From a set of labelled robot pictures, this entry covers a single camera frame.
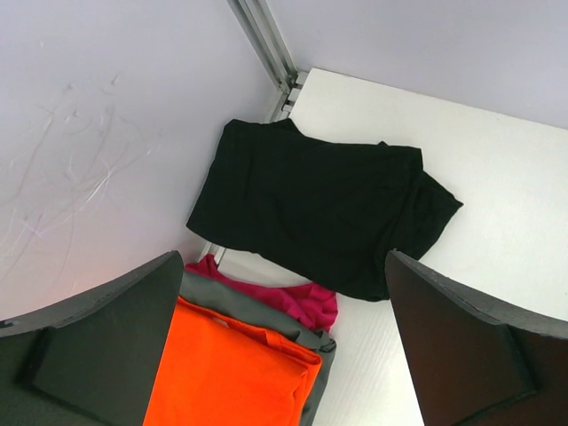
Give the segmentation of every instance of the light purple wall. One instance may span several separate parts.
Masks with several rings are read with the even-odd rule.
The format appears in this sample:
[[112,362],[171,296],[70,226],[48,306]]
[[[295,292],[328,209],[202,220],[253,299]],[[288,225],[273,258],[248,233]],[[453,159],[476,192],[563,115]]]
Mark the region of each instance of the light purple wall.
[[226,1],[0,0],[0,320],[193,258],[223,125],[273,95]]
[[296,66],[568,128],[568,2],[268,0]]

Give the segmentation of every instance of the folded clothing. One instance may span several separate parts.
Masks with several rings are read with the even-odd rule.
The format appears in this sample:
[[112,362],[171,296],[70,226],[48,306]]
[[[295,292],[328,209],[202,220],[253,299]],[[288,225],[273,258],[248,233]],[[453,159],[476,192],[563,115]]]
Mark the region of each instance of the folded clothing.
[[251,326],[276,331],[292,342],[317,352],[321,356],[321,368],[310,396],[305,401],[300,420],[300,426],[312,426],[327,386],[337,347],[328,333],[322,330],[312,332],[286,313],[277,311],[216,280],[194,273],[184,274],[179,295],[188,302],[212,309]]
[[321,357],[181,297],[145,426],[296,426]]
[[408,146],[329,143],[291,120],[232,120],[189,229],[347,296],[388,298],[384,261],[420,258],[462,203]]
[[329,333],[337,318],[335,291],[323,288],[315,282],[275,288],[232,280],[217,269],[213,255],[206,255],[196,264],[187,264],[185,270],[222,282],[263,304],[285,312],[311,331],[326,330]]

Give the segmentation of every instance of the magenta fabric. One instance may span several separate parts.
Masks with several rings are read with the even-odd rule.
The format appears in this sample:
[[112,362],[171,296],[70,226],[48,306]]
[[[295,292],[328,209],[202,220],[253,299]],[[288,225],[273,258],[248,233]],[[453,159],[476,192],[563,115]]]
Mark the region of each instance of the magenta fabric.
[[263,287],[225,277],[215,264],[213,255],[206,255],[197,264],[187,264],[185,269],[222,282],[272,308],[287,313],[311,331],[329,332],[337,318],[335,291],[312,282],[294,287]]

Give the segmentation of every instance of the orange shirt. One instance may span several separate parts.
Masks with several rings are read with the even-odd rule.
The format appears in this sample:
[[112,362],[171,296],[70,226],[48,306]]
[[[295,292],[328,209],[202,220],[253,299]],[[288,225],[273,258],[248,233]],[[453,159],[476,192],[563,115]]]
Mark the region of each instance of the orange shirt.
[[321,357],[179,298],[144,426],[297,426]]

